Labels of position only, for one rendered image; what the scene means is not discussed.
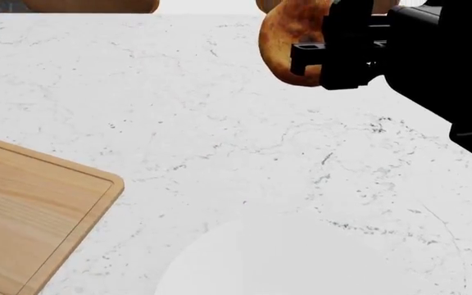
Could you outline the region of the light wooden cutting board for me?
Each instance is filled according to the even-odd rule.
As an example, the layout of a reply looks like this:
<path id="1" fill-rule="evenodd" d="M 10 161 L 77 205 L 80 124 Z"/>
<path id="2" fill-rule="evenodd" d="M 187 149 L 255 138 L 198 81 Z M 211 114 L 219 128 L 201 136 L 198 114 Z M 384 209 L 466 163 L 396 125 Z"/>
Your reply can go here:
<path id="1" fill-rule="evenodd" d="M 0 141 L 0 295 L 38 295 L 124 188 L 115 174 Z"/>

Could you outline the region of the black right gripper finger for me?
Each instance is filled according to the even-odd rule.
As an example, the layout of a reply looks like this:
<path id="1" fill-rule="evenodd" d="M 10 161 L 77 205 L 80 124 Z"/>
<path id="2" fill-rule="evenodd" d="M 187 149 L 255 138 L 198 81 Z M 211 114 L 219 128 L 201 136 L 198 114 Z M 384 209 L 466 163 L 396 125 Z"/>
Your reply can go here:
<path id="1" fill-rule="evenodd" d="M 290 71 L 295 75 L 305 75 L 308 66 L 322 66 L 325 43 L 293 43 L 290 50 Z"/>

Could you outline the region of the brown wooden bowl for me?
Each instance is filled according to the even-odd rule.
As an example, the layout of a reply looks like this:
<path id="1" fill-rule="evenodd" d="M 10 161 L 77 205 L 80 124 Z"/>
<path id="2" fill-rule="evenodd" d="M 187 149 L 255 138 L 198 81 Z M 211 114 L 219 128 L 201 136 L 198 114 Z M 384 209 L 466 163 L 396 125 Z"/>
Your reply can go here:
<path id="1" fill-rule="evenodd" d="M 283 0 L 256 0 L 258 8 L 267 14 Z M 372 14 L 387 14 L 389 9 L 399 5 L 401 0 L 374 0 Z"/>
<path id="2" fill-rule="evenodd" d="M 160 0 L 22 0 L 41 13 L 152 14 Z"/>

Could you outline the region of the round browned bread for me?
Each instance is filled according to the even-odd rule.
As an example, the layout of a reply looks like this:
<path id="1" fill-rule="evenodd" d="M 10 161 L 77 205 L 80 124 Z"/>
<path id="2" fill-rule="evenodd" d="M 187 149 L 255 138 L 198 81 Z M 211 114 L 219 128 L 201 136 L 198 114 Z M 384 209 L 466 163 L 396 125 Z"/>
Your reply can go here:
<path id="1" fill-rule="evenodd" d="M 320 85 L 321 66 L 308 66 L 303 76 L 291 73 L 291 46 L 294 43 L 324 41 L 323 17 L 332 0 L 283 0 L 262 21 L 258 37 L 261 58 L 275 78 L 303 87 Z"/>

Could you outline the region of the white plate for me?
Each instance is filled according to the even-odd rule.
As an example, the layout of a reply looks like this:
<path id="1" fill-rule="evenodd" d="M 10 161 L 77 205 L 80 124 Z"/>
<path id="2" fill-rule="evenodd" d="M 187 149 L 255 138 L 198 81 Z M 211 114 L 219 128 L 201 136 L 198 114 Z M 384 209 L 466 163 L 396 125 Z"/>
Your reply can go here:
<path id="1" fill-rule="evenodd" d="M 314 211 L 253 211 L 200 235 L 168 265 L 154 295 L 470 295 L 433 277 L 396 225 L 351 225 Z"/>

